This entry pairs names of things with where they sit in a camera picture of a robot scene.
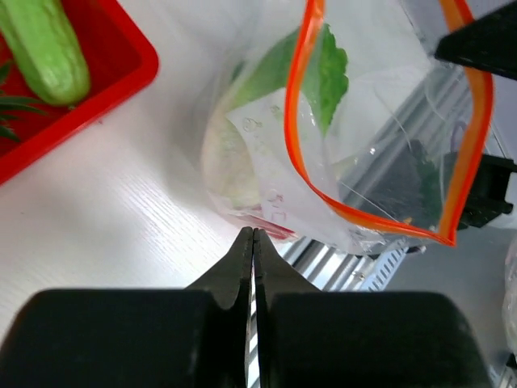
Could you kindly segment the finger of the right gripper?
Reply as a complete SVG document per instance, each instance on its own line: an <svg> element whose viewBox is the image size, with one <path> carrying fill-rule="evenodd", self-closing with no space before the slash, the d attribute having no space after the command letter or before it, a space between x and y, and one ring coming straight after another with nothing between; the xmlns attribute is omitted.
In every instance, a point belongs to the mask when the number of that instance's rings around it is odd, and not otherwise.
<svg viewBox="0 0 517 388"><path fill-rule="evenodd" d="M444 36L434 57L516 80L516 3L509 2Z"/></svg>

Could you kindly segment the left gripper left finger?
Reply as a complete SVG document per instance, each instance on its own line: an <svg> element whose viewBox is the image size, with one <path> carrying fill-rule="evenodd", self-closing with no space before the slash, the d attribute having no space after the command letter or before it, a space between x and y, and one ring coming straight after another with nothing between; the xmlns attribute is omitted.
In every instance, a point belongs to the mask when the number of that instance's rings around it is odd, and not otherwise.
<svg viewBox="0 0 517 388"><path fill-rule="evenodd" d="M244 387L254 231L185 289L46 289L1 346L4 387Z"/></svg>

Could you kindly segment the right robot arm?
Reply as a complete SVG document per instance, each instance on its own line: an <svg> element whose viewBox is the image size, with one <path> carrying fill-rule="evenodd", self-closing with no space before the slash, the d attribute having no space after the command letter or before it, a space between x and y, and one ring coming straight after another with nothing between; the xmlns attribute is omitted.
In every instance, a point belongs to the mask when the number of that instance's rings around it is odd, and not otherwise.
<svg viewBox="0 0 517 388"><path fill-rule="evenodd" d="M508 2L479 19L465 1L440 5L449 33L439 40L435 59L463 66L473 98L472 118L457 153L439 224L442 231L450 231L483 227L513 209L505 196L516 165L483 150L495 105L494 77L516 79L516 3Z"/></svg>

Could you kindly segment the green lettuce cabbage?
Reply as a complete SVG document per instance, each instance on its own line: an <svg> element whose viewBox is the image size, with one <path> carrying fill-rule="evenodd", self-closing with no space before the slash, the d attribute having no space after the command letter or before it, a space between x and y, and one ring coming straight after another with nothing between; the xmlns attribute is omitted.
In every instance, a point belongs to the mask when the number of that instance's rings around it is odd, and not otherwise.
<svg viewBox="0 0 517 388"><path fill-rule="evenodd" d="M288 75L299 32L294 30L275 43L246 78L238 65L229 89L220 96L210 116L204 136L202 167L208 190L231 209L253 208L260 204L259 183L250 154L236 125L227 115L259 100L277 98L284 108ZM327 132L333 115L347 93L347 53L336 44L328 24L309 63L301 88L317 127Z"/></svg>

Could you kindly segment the clear zip top bag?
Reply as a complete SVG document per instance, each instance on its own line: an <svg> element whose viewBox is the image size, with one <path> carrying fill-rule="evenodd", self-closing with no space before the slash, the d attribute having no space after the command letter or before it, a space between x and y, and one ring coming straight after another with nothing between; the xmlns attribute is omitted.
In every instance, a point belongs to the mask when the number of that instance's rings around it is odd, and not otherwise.
<svg viewBox="0 0 517 388"><path fill-rule="evenodd" d="M352 254L454 245L459 227L439 224L473 98L464 68L434 57L449 33L441 2L243 2L210 116L238 65L246 78L275 43L299 35L284 108L271 98L227 115L260 204L235 210L208 191L218 208L276 238L304 235ZM349 86L323 133L301 88L325 24L347 53Z"/></svg>

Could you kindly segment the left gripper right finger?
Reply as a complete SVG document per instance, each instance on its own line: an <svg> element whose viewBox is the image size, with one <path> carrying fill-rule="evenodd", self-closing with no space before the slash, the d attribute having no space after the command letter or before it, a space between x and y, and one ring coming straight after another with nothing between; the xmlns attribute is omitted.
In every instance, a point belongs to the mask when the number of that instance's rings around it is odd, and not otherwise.
<svg viewBox="0 0 517 388"><path fill-rule="evenodd" d="M263 387L488 387L466 317L433 292L323 292L254 231Z"/></svg>

